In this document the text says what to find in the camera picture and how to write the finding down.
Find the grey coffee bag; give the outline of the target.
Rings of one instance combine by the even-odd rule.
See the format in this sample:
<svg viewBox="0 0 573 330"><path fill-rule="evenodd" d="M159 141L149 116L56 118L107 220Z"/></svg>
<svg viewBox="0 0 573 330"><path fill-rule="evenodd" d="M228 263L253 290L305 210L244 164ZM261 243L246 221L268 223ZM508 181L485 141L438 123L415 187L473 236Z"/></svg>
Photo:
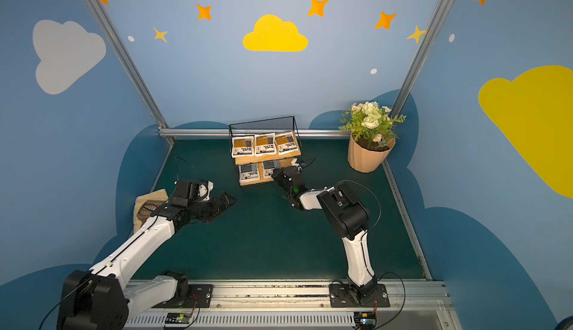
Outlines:
<svg viewBox="0 0 573 330"><path fill-rule="evenodd" d="M238 166L240 184L256 182L261 179L258 164L241 164Z"/></svg>
<svg viewBox="0 0 573 330"><path fill-rule="evenodd" d="M262 163L263 168L263 177L264 179L272 179L272 175L276 169L280 169L280 161L279 160L268 160Z"/></svg>

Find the yellow coffee bag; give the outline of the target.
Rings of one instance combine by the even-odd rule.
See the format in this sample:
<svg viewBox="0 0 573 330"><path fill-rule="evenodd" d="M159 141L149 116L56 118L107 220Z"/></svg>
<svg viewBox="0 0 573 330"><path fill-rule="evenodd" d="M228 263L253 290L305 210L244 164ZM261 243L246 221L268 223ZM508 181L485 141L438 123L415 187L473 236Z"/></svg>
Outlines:
<svg viewBox="0 0 573 330"><path fill-rule="evenodd" d="M255 138L253 136L232 137L231 157L242 158L254 156L254 140Z"/></svg>
<svg viewBox="0 0 573 330"><path fill-rule="evenodd" d="M259 134L255 136L255 155L276 155L275 133Z"/></svg>
<svg viewBox="0 0 573 330"><path fill-rule="evenodd" d="M299 150L298 143L293 131L276 134L275 144L279 155L286 155Z"/></svg>

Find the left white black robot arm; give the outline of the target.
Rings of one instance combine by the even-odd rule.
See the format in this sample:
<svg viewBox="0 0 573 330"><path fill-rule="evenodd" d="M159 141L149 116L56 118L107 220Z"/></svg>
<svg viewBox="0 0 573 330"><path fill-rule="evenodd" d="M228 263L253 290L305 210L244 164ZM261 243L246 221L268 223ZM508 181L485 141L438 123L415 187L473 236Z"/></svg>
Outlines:
<svg viewBox="0 0 573 330"><path fill-rule="evenodd" d="M213 183L179 181L167 201L152 209L144 224L89 270L76 270L65 279L57 329L123 329L137 315L165 303L184 307L195 301L188 277L166 272L135 288L128 283L164 243L193 221L208 223L236 203L222 192L212 194Z"/></svg>

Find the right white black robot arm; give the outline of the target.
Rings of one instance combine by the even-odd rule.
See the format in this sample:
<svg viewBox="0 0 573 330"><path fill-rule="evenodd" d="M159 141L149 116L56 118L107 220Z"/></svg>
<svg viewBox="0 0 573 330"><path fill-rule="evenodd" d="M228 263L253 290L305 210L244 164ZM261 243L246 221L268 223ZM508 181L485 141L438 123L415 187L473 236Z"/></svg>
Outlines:
<svg viewBox="0 0 573 330"><path fill-rule="evenodd" d="M370 211L348 181L309 189L302 180L301 171L300 166L282 167L273 170L272 179L286 191L293 208L323 212L334 233L343 241L348 262L344 294L357 306L365 305L375 299L379 282L370 262L367 243Z"/></svg>

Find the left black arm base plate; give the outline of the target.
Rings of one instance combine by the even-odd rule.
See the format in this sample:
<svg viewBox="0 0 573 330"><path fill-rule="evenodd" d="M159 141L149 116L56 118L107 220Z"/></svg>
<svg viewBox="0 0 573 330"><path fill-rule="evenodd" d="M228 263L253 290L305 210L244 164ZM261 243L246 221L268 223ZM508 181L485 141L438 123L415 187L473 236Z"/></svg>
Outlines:
<svg viewBox="0 0 573 330"><path fill-rule="evenodd" d="M188 284L188 290L179 308L209 308L213 299L212 284Z"/></svg>

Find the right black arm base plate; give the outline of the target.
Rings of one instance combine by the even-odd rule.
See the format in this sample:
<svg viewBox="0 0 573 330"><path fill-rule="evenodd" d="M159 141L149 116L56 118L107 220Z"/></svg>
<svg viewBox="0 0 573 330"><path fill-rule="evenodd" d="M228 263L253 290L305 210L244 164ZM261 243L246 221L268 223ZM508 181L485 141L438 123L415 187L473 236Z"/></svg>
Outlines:
<svg viewBox="0 0 573 330"><path fill-rule="evenodd" d="M328 286L332 308L389 308L390 301L386 286L378 284L373 292L360 295L348 284L333 282Z"/></svg>

